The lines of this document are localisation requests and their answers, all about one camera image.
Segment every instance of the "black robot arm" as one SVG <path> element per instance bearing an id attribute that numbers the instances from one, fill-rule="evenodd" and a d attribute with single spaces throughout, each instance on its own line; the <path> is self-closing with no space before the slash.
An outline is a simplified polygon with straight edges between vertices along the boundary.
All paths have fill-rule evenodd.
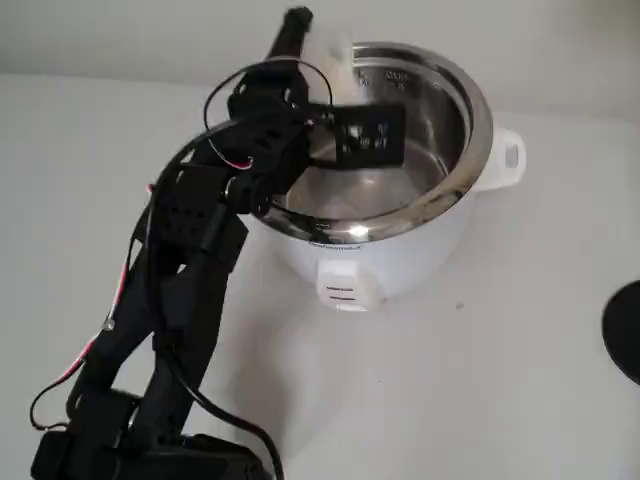
<path id="1" fill-rule="evenodd" d="M 310 15 L 306 9 L 287 14 L 273 54 L 299 54 Z M 265 215 L 272 196 L 287 193 L 312 165 L 401 164 L 405 112 L 401 105 L 310 104 L 295 60 L 254 65 L 235 76 L 243 73 L 229 98 L 231 120 L 185 145 L 152 189 L 132 235 L 142 244 L 140 253 L 113 316 L 84 357 L 67 401 L 68 427 L 41 439 L 34 479 L 267 478 L 246 447 L 182 434 L 194 401 L 258 435 L 276 477 L 284 477 L 268 434 L 198 391 L 216 346 L 227 280 L 247 236 L 238 215 Z M 335 138 L 331 165 L 312 158 L 316 128 Z M 359 138 L 350 136 L 353 131 Z M 384 141 L 374 141 L 380 136 Z M 155 367 L 144 395 L 113 389 L 123 362 L 151 334 Z"/>

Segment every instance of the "stainless steel inner pot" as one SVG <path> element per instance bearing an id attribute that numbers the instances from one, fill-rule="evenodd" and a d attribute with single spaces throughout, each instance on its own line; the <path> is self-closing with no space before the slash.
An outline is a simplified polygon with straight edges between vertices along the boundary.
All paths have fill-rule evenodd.
<path id="1" fill-rule="evenodd" d="M 287 235 L 361 243 L 406 232 L 462 198 L 489 157 L 491 113 L 459 67 L 432 52 L 394 43 L 356 44 L 353 57 L 365 102 L 406 106 L 404 165 L 309 168 L 263 219 Z M 314 154 L 327 157 L 334 149 L 332 141 L 312 139 Z"/>

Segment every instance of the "wire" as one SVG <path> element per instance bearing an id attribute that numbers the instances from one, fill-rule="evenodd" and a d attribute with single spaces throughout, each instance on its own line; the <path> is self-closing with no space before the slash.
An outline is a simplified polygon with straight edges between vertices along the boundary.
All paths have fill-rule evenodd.
<path id="1" fill-rule="evenodd" d="M 133 250 L 134 241 L 135 241 L 135 238 L 132 235 L 131 238 L 129 239 L 129 248 L 127 250 L 127 256 L 126 256 L 126 259 L 125 259 L 125 262 L 124 262 L 124 267 L 122 269 L 122 273 L 120 274 L 120 280 L 118 282 L 118 288 L 117 288 L 115 296 L 113 298 L 113 302 L 111 303 L 111 310 L 109 310 L 109 314 L 107 315 L 107 320 L 113 320 L 113 314 L 114 314 L 115 309 L 116 309 L 116 307 L 118 305 L 118 302 L 120 301 L 120 296 L 122 295 L 122 291 L 124 290 L 124 285 L 125 285 L 125 282 L 126 282 L 126 279 L 127 279 L 127 275 L 129 273 L 129 270 L 130 270 L 131 252 Z M 87 342 L 85 347 L 81 350 L 80 354 L 76 357 L 76 359 L 73 361 L 73 363 L 71 363 L 69 368 L 67 368 L 65 370 L 65 372 L 57 378 L 57 380 L 55 380 L 49 386 L 45 387 L 33 399 L 33 401 L 31 402 L 31 406 L 29 408 L 29 420 L 31 421 L 31 426 L 33 426 L 33 428 L 35 428 L 36 430 L 42 432 L 42 431 L 52 430 L 52 429 L 55 429 L 55 428 L 63 428 L 63 427 L 68 427 L 69 426 L 69 424 L 67 422 L 58 422 L 58 423 L 54 423 L 54 424 L 51 424 L 51 425 L 43 425 L 43 424 L 39 423 L 35 418 L 35 408 L 36 408 L 37 403 L 40 401 L 40 399 L 43 396 L 45 396 L 48 392 L 50 392 L 51 390 L 55 389 L 56 387 L 58 387 L 58 386 L 62 385 L 63 383 L 65 383 L 67 380 L 69 380 L 80 369 L 80 367 L 84 364 L 84 361 L 85 361 L 85 358 L 87 356 L 87 353 L 89 353 L 89 350 L 93 346 L 93 343 L 98 338 L 98 335 L 100 335 L 100 332 L 96 333 L 93 337 L 91 337 L 89 342 Z"/>
<path id="2" fill-rule="evenodd" d="M 274 115 L 281 115 L 281 112 L 269 112 L 264 113 L 261 117 L 268 117 Z M 304 117 L 301 114 L 301 122 L 304 122 Z M 225 411 L 211 402 L 205 397 L 197 387 L 193 386 L 187 377 L 184 367 L 180 364 L 180 360 L 171 350 L 166 342 L 166 325 L 167 319 L 162 308 L 161 291 L 159 285 L 159 276 L 156 272 L 155 259 L 157 257 L 156 248 L 157 245 L 152 241 L 153 238 L 153 226 L 154 216 L 158 203 L 158 196 L 162 187 L 170 180 L 175 182 L 177 174 L 180 170 L 182 161 L 195 150 L 195 148 L 202 142 L 209 140 L 211 137 L 218 134 L 225 128 L 235 124 L 234 121 L 228 121 L 220 125 L 216 125 L 213 128 L 201 133 L 195 138 L 191 139 L 186 145 L 184 145 L 178 153 L 167 163 L 165 168 L 160 173 L 158 180 L 155 183 L 155 187 L 150 192 L 149 204 L 147 207 L 147 224 L 145 228 L 144 244 L 142 249 L 142 266 L 144 269 L 143 274 L 143 286 L 144 292 L 149 307 L 150 317 L 152 319 L 152 325 L 154 333 L 158 336 L 158 353 L 162 356 L 162 359 L 166 362 L 172 376 L 180 383 L 185 391 L 193 398 L 193 400 L 200 405 L 205 411 L 218 418 L 219 420 L 233 425 L 241 430 L 249 432 L 259 438 L 264 443 L 271 460 L 273 462 L 273 469 L 277 480 L 284 480 L 284 468 L 282 466 L 282 460 L 278 449 L 269 436 L 269 434 L 258 425 L 243 420 L 235 415 Z"/>
<path id="3" fill-rule="evenodd" d="M 93 343 L 90 342 L 86 347 L 85 350 L 83 350 L 83 352 L 88 351 L 88 349 L 90 348 L 91 344 Z M 63 383 L 65 383 L 67 380 L 69 380 L 71 377 L 73 377 L 73 375 L 80 370 L 80 367 L 82 366 L 82 364 L 84 363 L 84 357 L 82 357 L 80 359 L 80 361 L 76 361 L 73 363 L 73 365 L 71 366 L 71 368 L 69 368 L 69 370 L 67 370 L 60 378 L 58 378 L 55 382 L 53 382 L 51 385 L 45 387 L 40 393 L 38 393 L 38 395 L 36 395 L 36 397 L 33 399 L 33 401 L 31 402 L 31 406 L 29 407 L 29 420 L 31 421 L 31 426 L 33 428 L 35 428 L 36 430 L 38 430 L 39 432 L 47 432 L 49 430 L 53 430 L 55 428 L 66 428 L 69 426 L 69 424 L 67 422 L 58 422 L 58 423 L 53 423 L 51 425 L 43 425 L 40 422 L 38 422 L 36 420 L 35 417 L 35 410 L 36 410 L 36 405 L 37 403 L 40 401 L 40 399 L 42 397 L 44 397 L 47 393 L 49 393 L 51 390 L 53 390 L 54 388 L 59 387 L 60 385 L 62 385 Z"/>
<path id="4" fill-rule="evenodd" d="M 328 95 L 329 95 L 329 105 L 333 105 L 333 90 L 331 89 L 331 83 L 329 83 L 329 79 L 327 78 L 327 76 L 324 73 L 322 73 L 322 71 L 318 67 L 316 67 L 315 65 L 313 65 L 313 64 L 311 64 L 309 62 L 305 62 L 304 60 L 301 60 L 298 57 L 292 57 L 292 56 L 286 56 L 286 55 L 282 55 L 282 56 L 278 56 L 278 57 L 271 57 L 271 58 L 268 58 L 268 59 L 263 60 L 261 62 L 252 63 L 250 65 L 246 65 L 246 66 L 242 67 L 239 70 L 236 70 L 234 73 L 232 73 L 227 78 L 222 80 L 211 91 L 211 93 L 207 96 L 207 100 L 204 102 L 204 107 L 203 107 L 203 111 L 202 111 L 202 116 L 203 116 L 203 119 L 204 119 L 204 127 L 205 127 L 205 129 L 209 130 L 208 115 L 209 115 L 209 107 L 211 106 L 211 102 L 212 102 L 213 98 L 224 87 L 226 87 L 233 80 L 235 80 L 240 75 L 243 75 L 245 73 L 250 73 L 250 72 L 252 72 L 254 70 L 258 70 L 258 69 L 260 69 L 260 68 L 262 68 L 262 67 L 264 67 L 266 65 L 273 65 L 273 64 L 279 64 L 279 63 L 288 63 L 288 62 L 294 62 L 294 63 L 300 64 L 300 65 L 304 65 L 304 66 L 310 68 L 311 70 L 313 70 L 314 72 L 316 72 L 320 77 L 322 77 L 322 80 L 324 81 L 325 85 L 327 86 L 327 92 L 328 92 Z M 213 151 L 216 153 L 216 155 L 218 155 L 218 157 L 220 157 L 220 159 L 223 162 L 225 162 L 227 165 L 230 165 L 231 167 L 233 167 L 233 168 L 235 168 L 237 170 L 248 170 L 253 165 L 253 158 L 249 158 L 246 163 L 232 162 L 232 161 L 228 160 L 222 154 L 222 152 L 220 150 L 218 150 L 218 148 L 211 141 L 211 139 L 209 139 L 209 145 L 211 145 L 211 148 L 213 149 Z"/>

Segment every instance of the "rice cooker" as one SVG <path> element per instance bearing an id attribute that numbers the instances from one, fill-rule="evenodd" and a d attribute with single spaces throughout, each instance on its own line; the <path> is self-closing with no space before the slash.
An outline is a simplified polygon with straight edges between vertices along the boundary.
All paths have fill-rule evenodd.
<path id="1" fill-rule="evenodd" d="M 520 135 L 494 128 L 475 82 L 433 52 L 357 43 L 354 73 L 366 101 L 406 106 L 401 168 L 309 168 L 261 219 L 273 245 L 320 300 L 368 311 L 433 274 L 465 231 L 478 192 L 517 184 Z M 312 151 L 335 149 L 312 139 Z"/>

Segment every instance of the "rice cooker label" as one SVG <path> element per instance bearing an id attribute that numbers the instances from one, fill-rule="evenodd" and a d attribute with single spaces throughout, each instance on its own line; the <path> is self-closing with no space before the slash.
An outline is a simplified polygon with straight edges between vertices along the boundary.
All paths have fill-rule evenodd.
<path id="1" fill-rule="evenodd" d="M 316 248 L 326 248 L 327 250 L 361 250 L 364 247 L 364 245 L 330 245 L 315 242 L 309 242 L 309 245 Z"/>

